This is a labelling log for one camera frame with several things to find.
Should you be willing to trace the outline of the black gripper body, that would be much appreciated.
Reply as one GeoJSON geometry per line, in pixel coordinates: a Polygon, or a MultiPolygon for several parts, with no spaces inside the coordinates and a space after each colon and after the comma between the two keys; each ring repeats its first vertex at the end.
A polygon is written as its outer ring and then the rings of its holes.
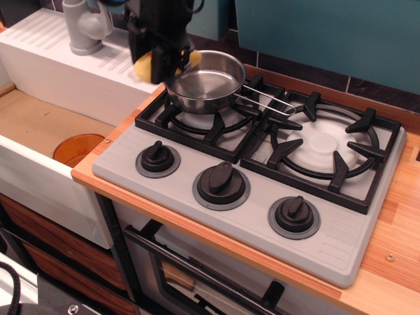
{"type": "Polygon", "coordinates": [[[127,1],[128,31],[148,29],[152,49],[158,45],[182,50],[188,42],[186,27],[194,13],[193,1],[127,1]]]}

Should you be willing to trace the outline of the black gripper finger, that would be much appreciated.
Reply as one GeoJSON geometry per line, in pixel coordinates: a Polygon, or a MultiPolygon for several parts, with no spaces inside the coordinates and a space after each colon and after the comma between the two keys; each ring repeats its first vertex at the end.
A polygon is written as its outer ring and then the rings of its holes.
{"type": "Polygon", "coordinates": [[[170,49],[163,45],[153,48],[151,82],[161,83],[182,72],[189,71],[192,67],[190,61],[192,53],[193,50],[189,45],[185,46],[182,51],[170,49]]]}
{"type": "Polygon", "coordinates": [[[148,29],[129,32],[129,46],[133,64],[146,53],[152,51],[152,42],[148,29]]]}

